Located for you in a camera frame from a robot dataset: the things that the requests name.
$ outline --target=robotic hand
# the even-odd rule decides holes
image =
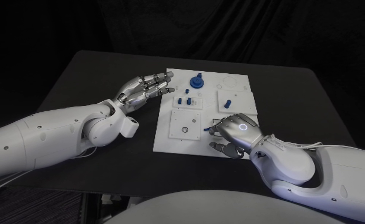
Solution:
[[[112,142],[132,137],[137,121],[125,116],[169,92],[173,72],[135,77],[112,100],[36,113],[0,128],[0,176],[47,167]]]
[[[281,198],[365,221],[363,150],[321,143],[298,145],[274,135],[264,136],[254,120],[241,113],[210,127],[209,134],[215,132],[229,144],[212,142],[209,146],[232,158],[242,158],[244,152],[249,154],[262,181]],[[300,187],[316,169],[320,186]]]

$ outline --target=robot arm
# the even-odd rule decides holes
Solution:
[[[31,114],[0,128],[0,176],[47,167],[105,146],[117,138],[132,137],[137,121],[127,116],[148,98],[173,92],[173,73],[135,77],[114,100]]]
[[[347,218],[365,221],[365,154],[363,151],[333,145],[287,143],[274,135],[264,136],[257,123],[244,114],[235,114],[210,127],[229,141],[225,146],[209,145],[232,158],[244,153],[258,169],[262,181],[284,199]],[[317,148],[308,155],[307,148]],[[300,187],[314,170],[319,170],[320,186]]]

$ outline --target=black backdrop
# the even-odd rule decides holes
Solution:
[[[0,125],[36,110],[75,52],[96,50],[311,68],[363,145],[363,0],[4,3]]]

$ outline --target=black table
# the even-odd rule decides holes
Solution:
[[[112,99],[135,76],[166,68],[248,75],[264,133],[297,143],[355,146],[329,97],[308,69],[81,51],[39,108],[40,111]],[[160,97],[131,113],[140,128],[92,156],[31,171],[11,186],[156,197],[196,189],[233,190],[274,197],[249,161],[151,151]]]

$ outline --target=blue knob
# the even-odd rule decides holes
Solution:
[[[226,100],[226,104],[223,105],[223,108],[229,108],[229,105],[231,105],[232,101],[231,100]]]
[[[194,89],[199,89],[199,88],[203,86],[202,73],[199,73],[197,76],[194,76],[194,77],[190,79],[190,86],[192,86]]]

